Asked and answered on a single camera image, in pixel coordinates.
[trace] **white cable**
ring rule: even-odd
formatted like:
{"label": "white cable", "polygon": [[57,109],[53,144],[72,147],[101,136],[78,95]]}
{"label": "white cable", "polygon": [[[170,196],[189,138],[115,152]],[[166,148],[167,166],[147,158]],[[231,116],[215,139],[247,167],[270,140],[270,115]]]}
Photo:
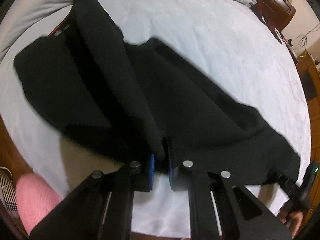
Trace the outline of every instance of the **white cable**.
{"label": "white cable", "polygon": [[11,180],[10,180],[9,184],[6,184],[6,185],[2,186],[2,187],[1,187],[1,190],[2,190],[2,189],[4,189],[5,187],[8,187],[8,186],[11,185],[13,177],[12,177],[11,171],[10,171],[8,168],[0,166],[0,170],[6,170],[6,171],[8,171],[8,172],[10,173],[10,175],[11,175]]}

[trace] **white wall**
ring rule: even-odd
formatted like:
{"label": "white wall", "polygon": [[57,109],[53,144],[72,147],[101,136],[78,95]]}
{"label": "white wall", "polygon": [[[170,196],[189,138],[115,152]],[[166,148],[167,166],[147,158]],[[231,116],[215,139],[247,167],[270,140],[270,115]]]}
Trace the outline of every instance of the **white wall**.
{"label": "white wall", "polygon": [[[293,48],[299,54],[303,51],[303,49],[297,48],[301,36],[312,30],[319,23],[319,20],[306,0],[292,0],[291,4],[296,8],[297,12],[282,33],[287,39],[292,39]],[[307,48],[318,39],[320,39],[320,30],[310,33],[308,35]]]}

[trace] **wooden floor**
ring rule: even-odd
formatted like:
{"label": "wooden floor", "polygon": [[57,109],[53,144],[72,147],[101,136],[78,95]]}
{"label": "wooden floor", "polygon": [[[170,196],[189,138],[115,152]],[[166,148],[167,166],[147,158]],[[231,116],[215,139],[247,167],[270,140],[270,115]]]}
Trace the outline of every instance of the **wooden floor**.
{"label": "wooden floor", "polygon": [[[0,166],[7,167],[13,176],[13,185],[16,186],[18,179],[27,173],[33,173],[33,170],[28,166],[24,159],[19,154],[19,151],[12,142],[2,118],[0,117]],[[20,220],[14,221],[17,226],[22,229]],[[131,234],[132,240],[177,240],[179,238],[165,238],[147,236],[138,233]]]}

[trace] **wooden headboard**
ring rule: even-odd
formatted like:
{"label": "wooden headboard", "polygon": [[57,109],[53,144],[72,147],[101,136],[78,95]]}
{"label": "wooden headboard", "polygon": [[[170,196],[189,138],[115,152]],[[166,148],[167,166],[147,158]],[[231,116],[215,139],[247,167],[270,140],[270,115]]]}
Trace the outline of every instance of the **wooden headboard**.
{"label": "wooden headboard", "polygon": [[259,2],[262,3],[263,16],[272,20],[280,31],[288,25],[296,12],[288,0],[259,0]]}

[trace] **bed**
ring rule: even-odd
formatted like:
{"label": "bed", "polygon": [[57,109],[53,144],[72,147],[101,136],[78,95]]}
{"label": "bed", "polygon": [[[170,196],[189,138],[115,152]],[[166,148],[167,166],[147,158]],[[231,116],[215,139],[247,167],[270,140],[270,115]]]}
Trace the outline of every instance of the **bed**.
{"label": "bed", "polygon": [[[30,0],[16,0],[0,26],[0,113],[21,156],[64,197],[92,171],[113,172],[121,164],[63,137],[26,101],[13,59],[63,20],[71,0],[25,1]],[[122,29],[125,41],[160,37],[237,101],[255,106],[301,156],[301,182],[311,147],[302,85],[286,46],[253,14],[249,0],[98,1]],[[285,13],[286,21],[292,18]],[[249,189],[258,196],[260,186]],[[277,214],[286,195],[277,187],[267,191],[268,207]],[[132,231],[190,237],[187,192],[172,192],[168,177],[156,174],[151,193],[135,193]]]}

